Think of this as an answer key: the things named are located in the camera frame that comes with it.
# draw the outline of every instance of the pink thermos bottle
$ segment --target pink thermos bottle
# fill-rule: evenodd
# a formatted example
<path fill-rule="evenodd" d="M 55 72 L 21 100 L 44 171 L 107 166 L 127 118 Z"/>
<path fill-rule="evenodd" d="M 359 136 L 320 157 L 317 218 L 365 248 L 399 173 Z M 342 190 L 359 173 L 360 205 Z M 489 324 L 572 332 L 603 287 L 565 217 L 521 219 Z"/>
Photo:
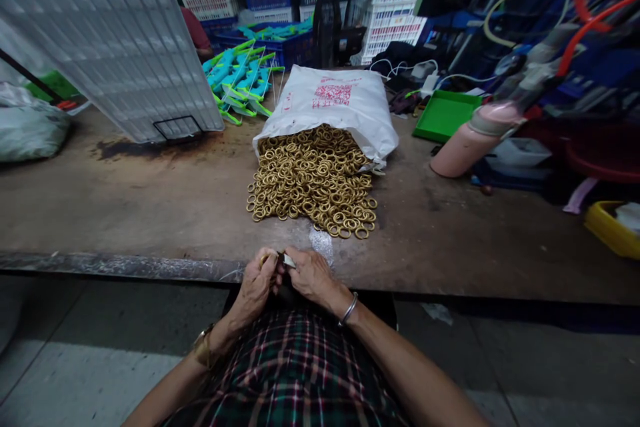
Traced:
<path fill-rule="evenodd" d="M 443 177 L 459 177 L 524 122 L 515 102 L 483 105 L 431 160 L 431 169 Z"/>

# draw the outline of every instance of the gold watch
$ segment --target gold watch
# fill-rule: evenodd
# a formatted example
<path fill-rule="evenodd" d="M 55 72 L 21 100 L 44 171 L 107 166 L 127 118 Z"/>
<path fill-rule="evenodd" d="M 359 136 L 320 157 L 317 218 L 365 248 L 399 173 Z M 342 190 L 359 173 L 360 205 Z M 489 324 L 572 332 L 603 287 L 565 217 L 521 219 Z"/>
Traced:
<path fill-rule="evenodd" d="M 195 354 L 196 360 L 208 370 L 213 368 L 218 358 L 218 355 L 209 350 L 209 343 L 207 341 L 207 336 L 213 330 L 213 326 L 214 324 L 209 324 L 209 327 L 200 332 L 200 335 L 198 335 L 198 338 L 193 343 L 193 353 Z"/>

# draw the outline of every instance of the green plastic tray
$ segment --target green plastic tray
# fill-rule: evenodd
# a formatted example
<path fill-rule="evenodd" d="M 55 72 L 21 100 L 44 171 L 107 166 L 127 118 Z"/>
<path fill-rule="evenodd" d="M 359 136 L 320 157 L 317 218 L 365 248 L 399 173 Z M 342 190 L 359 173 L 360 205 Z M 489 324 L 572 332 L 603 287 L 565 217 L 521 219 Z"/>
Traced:
<path fill-rule="evenodd" d="M 481 104 L 480 97 L 436 90 L 418 120 L 413 136 L 445 143 Z"/>
<path fill-rule="evenodd" d="M 50 71 L 47 75 L 40 77 L 40 80 L 42 80 L 42 82 L 47 87 L 49 87 L 55 93 L 60 95 L 63 100 L 67 100 L 70 97 L 80 93 L 78 92 L 78 89 L 75 88 L 71 84 L 71 82 L 69 82 L 69 80 L 65 79 L 62 76 L 62 74 L 58 72 L 58 70 Z M 40 87 L 36 87 L 32 83 L 28 83 L 27 85 L 25 85 L 25 89 L 29 90 L 34 97 L 39 98 L 40 100 L 44 100 L 44 101 L 53 100 L 48 94 L 40 90 Z"/>

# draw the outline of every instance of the plaid shirt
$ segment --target plaid shirt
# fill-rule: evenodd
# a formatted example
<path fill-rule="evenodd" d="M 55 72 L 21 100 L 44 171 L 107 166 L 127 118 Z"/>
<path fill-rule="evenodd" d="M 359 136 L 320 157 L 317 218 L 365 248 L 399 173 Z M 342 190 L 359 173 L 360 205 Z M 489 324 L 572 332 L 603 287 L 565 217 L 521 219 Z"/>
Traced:
<path fill-rule="evenodd" d="M 409 425 L 348 330 L 310 309 L 262 315 L 164 427 Z"/>

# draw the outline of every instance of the yellow plastic basket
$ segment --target yellow plastic basket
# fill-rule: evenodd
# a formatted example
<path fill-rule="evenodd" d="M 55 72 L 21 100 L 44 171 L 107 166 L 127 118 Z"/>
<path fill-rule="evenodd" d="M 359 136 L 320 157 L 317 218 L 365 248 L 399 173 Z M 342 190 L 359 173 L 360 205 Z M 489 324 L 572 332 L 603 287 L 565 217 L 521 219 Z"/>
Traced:
<path fill-rule="evenodd" d="M 624 202 L 600 201 L 594 203 L 585 216 L 585 227 L 607 247 L 621 257 L 640 260 L 639 236 L 618 222 L 610 212 Z"/>

